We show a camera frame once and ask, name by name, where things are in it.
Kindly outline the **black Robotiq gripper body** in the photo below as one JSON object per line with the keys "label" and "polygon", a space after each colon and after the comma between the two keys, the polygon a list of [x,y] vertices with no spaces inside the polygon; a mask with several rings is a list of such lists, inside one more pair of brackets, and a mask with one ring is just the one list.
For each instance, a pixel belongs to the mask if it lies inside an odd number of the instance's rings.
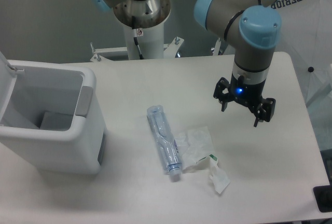
{"label": "black Robotiq gripper body", "polygon": [[266,103],[262,91],[266,82],[266,73],[233,72],[228,88],[228,102],[235,101],[243,106],[258,106]]}

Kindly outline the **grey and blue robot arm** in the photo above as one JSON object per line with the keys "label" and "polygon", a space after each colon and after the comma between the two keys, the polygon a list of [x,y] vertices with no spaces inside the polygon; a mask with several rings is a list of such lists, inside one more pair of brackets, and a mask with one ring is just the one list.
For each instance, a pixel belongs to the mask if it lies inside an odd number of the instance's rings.
{"label": "grey and blue robot arm", "polygon": [[[163,57],[163,35],[144,40],[146,32],[161,25],[170,14],[168,0],[93,0],[102,10],[113,10],[127,28],[127,51],[133,60]],[[282,20],[271,8],[277,0],[197,0],[194,19],[236,50],[231,79],[221,78],[214,98],[227,108],[236,102],[248,108],[256,122],[269,122],[275,99],[264,98],[262,91]]]}

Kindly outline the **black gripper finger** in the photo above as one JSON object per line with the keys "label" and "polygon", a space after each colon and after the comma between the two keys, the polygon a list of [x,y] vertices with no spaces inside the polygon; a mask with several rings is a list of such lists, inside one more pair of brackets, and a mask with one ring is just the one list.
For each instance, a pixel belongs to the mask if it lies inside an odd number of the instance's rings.
{"label": "black gripper finger", "polygon": [[213,97],[221,104],[221,111],[225,111],[229,102],[234,101],[234,95],[229,92],[231,84],[222,77],[216,84]]}
{"label": "black gripper finger", "polygon": [[251,106],[249,110],[255,116],[254,127],[257,127],[259,122],[270,122],[274,115],[276,100],[274,98],[262,98],[256,106]]}

